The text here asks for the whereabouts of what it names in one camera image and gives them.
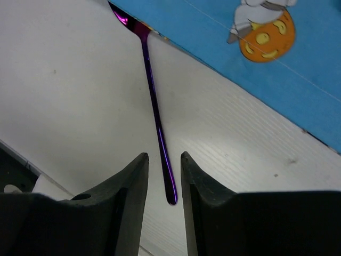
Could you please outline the blue cartoon print cloth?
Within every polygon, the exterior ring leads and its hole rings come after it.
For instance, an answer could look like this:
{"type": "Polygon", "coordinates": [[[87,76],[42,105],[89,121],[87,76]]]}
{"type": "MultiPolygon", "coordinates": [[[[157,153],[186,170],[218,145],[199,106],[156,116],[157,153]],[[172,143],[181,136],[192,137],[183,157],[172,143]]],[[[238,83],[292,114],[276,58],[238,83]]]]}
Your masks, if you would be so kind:
{"type": "Polygon", "coordinates": [[[112,1],[340,151],[340,1],[112,1]]]}

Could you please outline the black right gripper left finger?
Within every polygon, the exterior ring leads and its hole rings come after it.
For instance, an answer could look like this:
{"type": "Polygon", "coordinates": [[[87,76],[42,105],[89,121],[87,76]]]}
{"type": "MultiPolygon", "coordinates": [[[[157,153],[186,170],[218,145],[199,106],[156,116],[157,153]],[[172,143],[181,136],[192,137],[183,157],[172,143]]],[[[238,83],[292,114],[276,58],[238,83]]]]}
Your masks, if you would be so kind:
{"type": "Polygon", "coordinates": [[[58,255],[138,255],[149,157],[139,154],[99,185],[62,200],[58,255]]]}

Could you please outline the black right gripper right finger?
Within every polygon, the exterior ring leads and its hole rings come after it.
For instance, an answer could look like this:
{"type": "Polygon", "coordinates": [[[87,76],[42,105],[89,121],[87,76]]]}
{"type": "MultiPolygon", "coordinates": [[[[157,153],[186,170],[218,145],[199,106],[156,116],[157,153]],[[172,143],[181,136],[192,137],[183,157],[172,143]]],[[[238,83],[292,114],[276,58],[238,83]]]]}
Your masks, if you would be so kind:
{"type": "Polygon", "coordinates": [[[236,193],[181,155],[181,187],[188,255],[239,255],[236,193]]]}

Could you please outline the purple metallic spoon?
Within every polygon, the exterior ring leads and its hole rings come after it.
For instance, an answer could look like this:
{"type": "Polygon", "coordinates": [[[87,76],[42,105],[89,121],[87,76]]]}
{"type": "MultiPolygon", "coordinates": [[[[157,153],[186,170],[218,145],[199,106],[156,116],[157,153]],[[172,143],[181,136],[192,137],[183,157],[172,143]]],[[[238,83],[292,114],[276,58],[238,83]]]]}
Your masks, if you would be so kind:
{"type": "Polygon", "coordinates": [[[173,175],[171,162],[168,155],[166,140],[164,136],[163,126],[161,123],[161,117],[159,112],[159,106],[157,101],[156,88],[153,80],[152,67],[148,49],[148,36],[151,29],[140,21],[137,21],[134,17],[130,16],[111,2],[108,2],[111,10],[116,18],[132,33],[134,33],[141,41],[143,61],[145,66],[145,72],[148,81],[148,87],[150,92],[150,99],[153,109],[153,115],[155,119],[156,132],[158,137],[160,160],[163,172],[163,181],[165,187],[165,194],[167,202],[170,205],[176,205],[178,202],[177,188],[173,175]]]}

